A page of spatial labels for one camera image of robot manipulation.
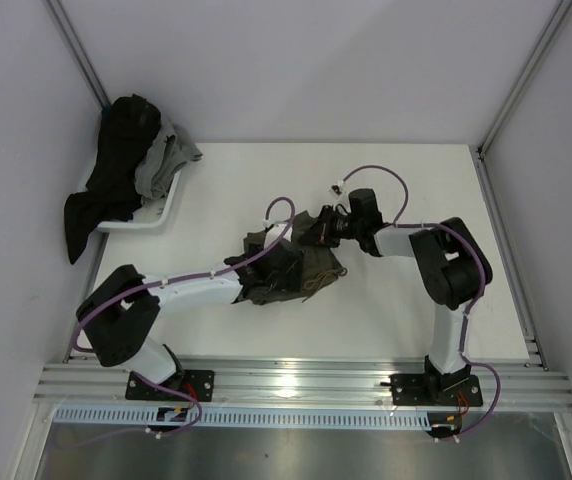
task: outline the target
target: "metal frame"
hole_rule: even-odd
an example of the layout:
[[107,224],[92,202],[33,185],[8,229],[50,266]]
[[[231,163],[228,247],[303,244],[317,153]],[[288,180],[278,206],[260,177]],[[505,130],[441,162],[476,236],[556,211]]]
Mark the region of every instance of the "metal frame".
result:
[[559,0],[551,16],[549,17],[544,29],[539,35],[535,46],[531,50],[526,63],[522,67],[517,79],[513,83],[508,96],[504,100],[499,112],[495,115],[488,132],[480,145],[480,156],[482,159],[492,146],[493,142],[501,132],[510,116],[519,105],[522,97],[528,90],[535,75],[539,71],[544,59],[550,52],[555,40],[557,40],[560,32],[566,25],[572,13],[572,0]]
[[[44,3],[52,14],[62,39],[69,47],[89,88],[99,105],[102,108],[105,107],[109,104],[108,95],[61,0],[44,0]],[[473,158],[530,354],[530,360],[525,365],[500,364],[496,366],[503,384],[503,393],[497,411],[554,413],[572,471],[571,384],[566,374],[548,371],[535,339],[531,309],[483,162],[486,152],[532,82],[571,11],[572,0],[558,2],[481,146],[473,151]],[[85,293],[89,293],[92,289],[105,242],[106,236],[100,241]],[[368,428],[366,425],[369,422],[368,418],[382,418],[382,412],[389,418],[395,414],[400,418],[421,418],[426,412],[440,410],[439,407],[395,408],[392,406],[390,392],[379,386],[379,382],[387,380],[391,373],[420,372],[422,365],[417,360],[331,362],[302,359],[187,357],[182,358],[182,363],[186,368],[210,369],[216,372],[213,403],[207,408],[207,413],[211,415],[216,415],[218,412],[235,415],[243,415],[247,412],[252,415],[261,415],[262,412],[263,414],[271,412],[271,415],[277,415],[279,418],[291,418],[296,415],[324,418],[324,412],[335,412],[335,416],[340,420],[333,425],[333,428],[348,426],[345,422],[362,422],[350,426]],[[495,392],[495,384],[492,376],[487,372],[476,373],[479,373],[485,394],[485,406],[478,410],[484,410],[488,407]],[[66,421],[63,416],[75,417],[77,415],[77,420],[82,421],[84,416],[98,415],[101,417],[104,415],[101,418],[102,421],[120,423],[120,421],[123,422],[120,420],[123,418],[120,417],[122,415],[134,417],[143,415],[141,418],[146,420],[148,418],[146,412],[154,408],[155,403],[126,401],[124,393],[127,378],[128,374],[124,370],[105,369],[93,357],[77,357],[67,363],[46,365],[35,393],[34,418],[14,478],[19,480],[35,478],[53,419]],[[59,412],[68,413],[58,414],[59,407],[63,405],[65,407]],[[229,417],[223,421],[221,417],[212,417],[209,421],[217,425],[248,426],[245,425],[248,423],[245,417],[243,417],[244,420],[240,420],[241,418],[241,416],[231,415],[231,420]],[[254,417],[251,422],[254,427],[262,425],[274,427],[279,424],[279,422],[275,424],[274,421],[271,424],[266,417],[259,417],[259,420],[257,418]],[[400,425],[391,421],[385,428],[396,428]]]
[[88,56],[88,53],[86,53],[86,49],[79,39],[79,35],[77,35],[75,27],[70,21],[70,17],[68,16],[68,13],[66,13],[66,9],[64,8],[61,0],[43,1],[46,9],[53,19],[53,22],[55,22],[57,30],[62,36],[62,40],[68,47],[68,50],[73,56],[73,60],[75,60],[75,63],[79,67],[80,72],[88,84],[88,88],[90,88],[91,92],[95,96],[100,108],[109,106],[110,99],[106,93],[106,89],[102,85],[102,82],[95,71],[95,67],[93,66],[93,62],[90,61],[90,57]]

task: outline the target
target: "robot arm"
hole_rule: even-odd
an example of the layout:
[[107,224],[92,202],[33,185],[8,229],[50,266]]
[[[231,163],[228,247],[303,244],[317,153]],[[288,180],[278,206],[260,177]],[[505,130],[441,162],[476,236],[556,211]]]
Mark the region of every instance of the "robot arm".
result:
[[479,392],[479,387],[462,358],[465,303],[479,289],[480,272],[471,253],[448,232],[454,232],[472,248],[484,269],[485,284],[491,282],[493,273],[468,228],[460,218],[442,222],[443,228],[397,228],[383,222],[373,190],[355,190],[348,199],[350,212],[324,206],[317,223],[306,232],[305,242],[332,248],[339,246],[341,239],[355,239],[364,252],[374,257],[414,257],[424,287],[435,302],[433,339],[423,378],[392,376],[395,378],[391,377],[391,384],[409,382],[403,387],[388,384],[391,390],[394,387],[393,403],[449,405],[459,391],[466,390],[471,405],[481,405],[481,395],[468,397],[470,389],[477,386]]

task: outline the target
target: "black mounting plate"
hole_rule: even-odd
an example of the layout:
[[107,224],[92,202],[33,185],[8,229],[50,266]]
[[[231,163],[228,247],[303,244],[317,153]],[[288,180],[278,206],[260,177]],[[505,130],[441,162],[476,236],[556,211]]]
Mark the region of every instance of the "black mounting plate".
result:
[[[197,394],[197,400],[199,400],[200,403],[211,402],[215,388],[215,372],[213,370],[186,370],[179,391],[191,395],[188,385],[193,387],[195,394]],[[126,400],[147,400],[153,402],[181,401],[181,399],[175,395],[160,392],[159,390],[149,387],[132,372],[128,377],[125,396]]]
[[400,407],[458,407],[457,394],[462,392],[471,407],[484,405],[479,379],[470,375],[465,381],[441,392],[434,400],[424,385],[422,373],[396,373],[390,376],[390,390],[393,394],[393,405]]

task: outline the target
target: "wrinkled fabric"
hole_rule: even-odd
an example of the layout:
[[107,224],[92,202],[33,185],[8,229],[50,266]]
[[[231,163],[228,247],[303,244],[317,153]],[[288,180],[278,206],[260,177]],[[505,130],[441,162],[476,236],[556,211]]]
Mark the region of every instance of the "wrinkled fabric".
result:
[[173,176],[188,162],[202,158],[188,132],[162,115],[161,128],[135,170],[135,190],[148,200],[165,197]]
[[157,107],[137,95],[118,98],[106,110],[99,129],[97,161],[86,182],[88,191],[70,195],[64,205],[71,264],[84,252],[88,236],[99,223],[130,220],[141,207],[135,169],[157,137],[160,117]]
[[[339,263],[330,248],[301,245],[299,238],[315,223],[316,218],[311,217],[307,211],[298,213],[293,221],[291,243],[303,252],[301,289],[298,292],[268,290],[265,286],[251,288],[246,299],[255,305],[266,305],[273,302],[283,302],[296,298],[309,299],[322,288],[335,283],[347,271]],[[248,253],[251,245],[263,247],[266,232],[248,233],[244,238],[244,252]]]

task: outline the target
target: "cable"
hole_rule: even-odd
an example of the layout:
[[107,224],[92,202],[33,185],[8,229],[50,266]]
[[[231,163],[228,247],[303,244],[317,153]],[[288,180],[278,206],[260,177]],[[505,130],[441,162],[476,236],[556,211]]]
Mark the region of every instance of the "cable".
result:
[[191,397],[190,395],[186,395],[185,393],[178,392],[177,390],[173,390],[171,388],[162,387],[161,385],[158,385],[155,382],[151,382],[150,380],[148,380],[146,377],[143,377],[139,373],[135,373],[135,375],[137,375],[139,377],[139,379],[143,383],[148,385],[149,387],[154,388],[155,390],[159,390],[160,392],[168,393],[169,395],[174,395],[175,397],[179,397],[179,398],[182,398],[184,400],[188,400],[195,407],[197,407],[197,416],[193,420],[191,420],[190,422],[186,423],[185,425],[182,425],[181,427],[178,427],[174,430],[171,430],[170,432],[167,432],[165,434],[160,435],[158,433],[157,434],[158,438],[169,437],[169,436],[175,435],[179,432],[184,432],[186,430],[190,430],[191,428],[193,428],[193,426],[196,423],[198,423],[202,419],[202,415],[204,414],[204,408],[202,407],[202,404],[199,403],[199,400],[197,400],[196,398]]
[[[160,438],[166,438],[166,437],[170,437],[171,435],[175,435],[177,433],[189,430],[190,428],[192,428],[196,423],[198,423],[201,419],[202,416],[204,414],[204,409],[202,407],[202,404],[199,403],[199,400],[197,400],[196,396],[190,396],[190,395],[186,395],[185,393],[182,392],[178,392],[177,390],[172,390],[170,388],[166,388],[163,387],[161,385],[158,385],[154,382],[151,382],[150,380],[148,380],[146,377],[143,377],[142,375],[140,375],[139,373],[135,373],[135,375],[137,375],[139,377],[139,379],[145,383],[146,385],[148,385],[151,388],[154,388],[156,390],[159,390],[160,392],[164,392],[164,393],[168,393],[169,395],[173,395],[175,397],[179,397],[183,400],[187,400],[189,401],[193,406],[197,407],[197,416],[191,420],[189,423],[179,426],[177,428],[174,428],[173,430],[170,430],[168,432],[162,433],[162,432],[157,432],[155,434],[155,438],[157,438],[158,440]],[[79,448],[79,447],[85,447],[86,445],[90,445],[91,443],[95,443],[98,442],[100,440],[105,440],[107,438],[110,437],[115,437],[117,435],[123,435],[124,433],[151,433],[150,430],[146,429],[146,430],[142,430],[141,427],[137,428],[137,427],[127,427],[127,428],[121,428],[119,430],[115,430],[112,432],[108,432],[108,433],[104,433],[102,435],[98,435],[96,437],[90,438],[88,440],[83,440],[81,442],[75,443],[73,445],[70,445],[68,447],[65,447],[66,449],[72,449],[72,448]]]
[[[277,235],[275,240],[273,240],[273,242],[270,245],[268,245],[266,248],[264,248],[260,252],[256,253],[255,255],[247,258],[246,260],[243,260],[243,261],[239,262],[238,264],[233,265],[232,267],[223,268],[222,270],[214,272],[214,274],[211,274],[210,272],[203,272],[203,273],[189,273],[187,275],[180,275],[180,276],[168,279],[168,285],[172,285],[174,283],[179,283],[179,282],[185,282],[188,280],[195,280],[198,278],[210,278],[211,276],[219,277],[221,275],[226,275],[227,273],[230,273],[234,270],[237,270],[238,268],[245,267],[245,266],[255,262],[256,260],[262,258],[264,255],[266,255],[268,252],[270,252],[273,248],[275,248],[275,246],[286,236],[286,234],[290,231],[290,229],[293,226],[293,221],[295,220],[295,204],[288,197],[278,197],[275,200],[273,200],[268,205],[268,208],[266,209],[266,215],[264,218],[266,220],[268,220],[268,218],[270,216],[270,212],[273,209],[273,207],[277,203],[282,202],[282,201],[288,203],[288,205],[290,206],[290,218],[286,221],[286,228],[284,228],[279,233],[279,235]],[[141,292],[142,290],[147,290],[149,288],[157,288],[157,287],[161,287],[162,285],[163,285],[163,282],[161,280],[158,280],[155,282],[150,282],[150,283],[145,283],[143,285],[138,285],[136,287],[129,288],[128,290],[125,290],[124,292],[120,293],[119,295],[115,295],[113,298],[102,303],[97,308],[95,308],[93,311],[91,311],[88,315],[86,315],[86,317],[84,317],[83,320],[81,320],[81,321],[79,321],[79,323],[77,323],[77,325],[75,326],[75,330],[73,331],[73,335],[71,337],[70,346],[73,349],[77,350],[78,352],[93,353],[92,348],[81,347],[79,345],[79,342],[78,342],[79,341],[79,335],[82,332],[82,330],[84,329],[84,327],[86,327],[86,325],[88,325],[94,318],[96,318],[97,315],[99,315],[100,313],[102,313],[104,310],[106,310],[108,307],[114,305],[115,303],[120,302],[123,299],[128,298],[135,293]]]
[[390,168],[387,167],[383,167],[381,165],[362,165],[361,167],[357,167],[355,170],[349,172],[348,175],[346,175],[343,179],[342,182],[346,183],[346,181],[348,181],[348,179],[350,177],[352,177],[353,175],[355,175],[357,172],[361,172],[362,170],[381,170],[383,172],[386,173],[390,173],[393,177],[395,177],[399,183],[402,184],[402,188],[404,189],[404,203],[402,203],[402,206],[400,207],[399,211],[397,212],[397,215],[395,215],[395,218],[393,218],[393,225],[397,225],[397,221],[399,220],[399,218],[402,216],[402,214],[404,213],[404,210],[406,210],[406,207],[408,206],[408,198],[409,198],[409,194],[408,194],[408,185],[406,185],[406,182],[404,181],[404,179],[401,177],[401,175],[399,175],[398,173],[392,171]]

